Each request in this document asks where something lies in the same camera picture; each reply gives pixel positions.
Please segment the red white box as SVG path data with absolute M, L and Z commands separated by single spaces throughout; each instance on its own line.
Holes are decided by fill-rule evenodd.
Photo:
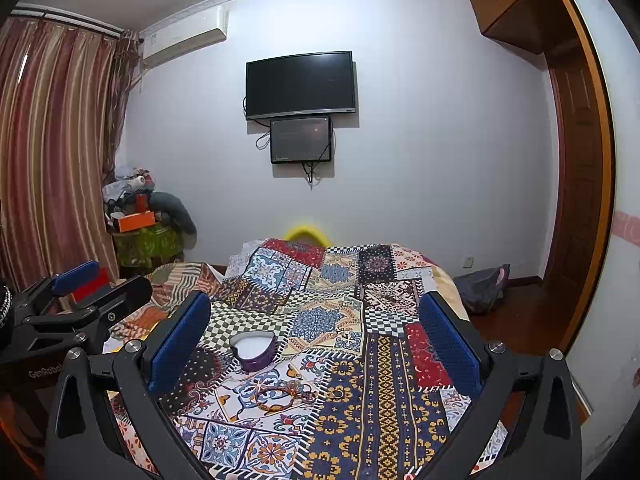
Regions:
M 82 284 L 72 292 L 72 300 L 75 306 L 79 306 L 86 299 L 93 297 L 98 292 L 111 289 L 111 281 L 107 270 L 100 268 L 98 275 L 90 282 Z

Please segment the grey green pillow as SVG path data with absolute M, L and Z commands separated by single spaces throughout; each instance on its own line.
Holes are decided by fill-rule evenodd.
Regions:
M 182 201 L 167 192 L 154 191 L 150 195 L 149 206 L 152 211 L 159 212 L 175 227 L 186 235 L 195 235 L 198 230 Z

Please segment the black wall television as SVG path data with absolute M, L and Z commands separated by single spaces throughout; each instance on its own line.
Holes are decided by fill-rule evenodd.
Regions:
M 354 60 L 350 51 L 304 53 L 248 62 L 248 119 L 357 110 Z

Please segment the orange shoe box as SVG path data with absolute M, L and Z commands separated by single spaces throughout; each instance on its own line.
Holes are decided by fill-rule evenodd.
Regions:
M 137 212 L 136 214 L 127 214 L 122 218 L 114 220 L 114 227 L 119 233 L 127 233 L 140 229 L 154 226 L 156 223 L 153 211 Z

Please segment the purple heart jewelry box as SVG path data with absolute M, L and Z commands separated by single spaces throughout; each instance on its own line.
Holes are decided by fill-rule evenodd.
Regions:
M 278 352 L 278 337 L 271 330 L 248 330 L 229 339 L 229 346 L 247 373 L 258 372 L 269 365 Z

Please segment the red striped curtain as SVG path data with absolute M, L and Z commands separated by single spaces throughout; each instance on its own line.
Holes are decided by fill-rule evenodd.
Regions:
M 103 210 L 139 37 L 34 18 L 1 29 L 1 275 L 18 289 L 94 260 L 116 276 Z

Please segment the white wall air conditioner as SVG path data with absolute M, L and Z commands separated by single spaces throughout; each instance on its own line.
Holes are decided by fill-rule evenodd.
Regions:
M 143 64 L 154 68 L 201 48 L 219 44 L 228 36 L 229 13 L 214 6 L 180 18 L 143 40 Z

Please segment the small black wall monitor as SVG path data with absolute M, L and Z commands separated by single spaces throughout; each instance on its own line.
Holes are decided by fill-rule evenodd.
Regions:
M 330 116 L 273 119 L 270 122 L 270 160 L 273 164 L 311 164 L 332 158 Z

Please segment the green patterned box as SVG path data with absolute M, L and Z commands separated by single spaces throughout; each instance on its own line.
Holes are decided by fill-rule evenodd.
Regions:
M 182 235 L 172 226 L 156 224 L 112 237 L 118 263 L 126 268 L 152 268 L 183 252 Z

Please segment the brown striped blanket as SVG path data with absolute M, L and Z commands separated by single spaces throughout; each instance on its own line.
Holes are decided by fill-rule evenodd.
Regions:
M 146 278 L 152 285 L 151 299 L 110 329 L 105 352 L 117 350 L 131 339 L 145 340 L 160 321 L 170 318 L 190 292 L 212 298 L 224 276 L 209 263 L 176 262 L 159 266 Z

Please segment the yellow chair back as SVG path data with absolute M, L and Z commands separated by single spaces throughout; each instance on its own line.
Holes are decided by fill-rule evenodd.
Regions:
M 306 243 L 318 247 L 328 248 L 332 245 L 329 237 L 311 224 L 301 223 L 286 232 L 282 240 L 287 242 Z

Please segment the brown wooden wardrobe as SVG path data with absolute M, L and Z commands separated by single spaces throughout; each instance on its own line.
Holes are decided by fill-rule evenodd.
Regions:
M 558 194 L 542 284 L 562 309 L 560 348 L 570 350 L 604 265 L 614 205 L 614 141 L 608 94 L 573 0 L 470 0 L 480 32 L 548 67 L 558 152 Z

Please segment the dark bag on floor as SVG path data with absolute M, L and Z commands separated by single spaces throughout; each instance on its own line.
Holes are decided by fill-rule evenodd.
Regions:
M 456 276 L 454 284 L 463 307 L 472 315 L 481 315 L 488 313 L 503 297 L 509 278 L 510 264 L 503 264 L 498 268 Z

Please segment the colourful patchwork bedspread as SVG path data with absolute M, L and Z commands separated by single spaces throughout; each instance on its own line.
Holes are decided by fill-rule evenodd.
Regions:
M 315 248 L 255 240 L 230 260 L 209 323 L 160 406 L 214 479 L 412 479 L 470 407 L 418 319 L 454 280 L 397 244 Z M 278 337 L 242 370 L 229 339 Z

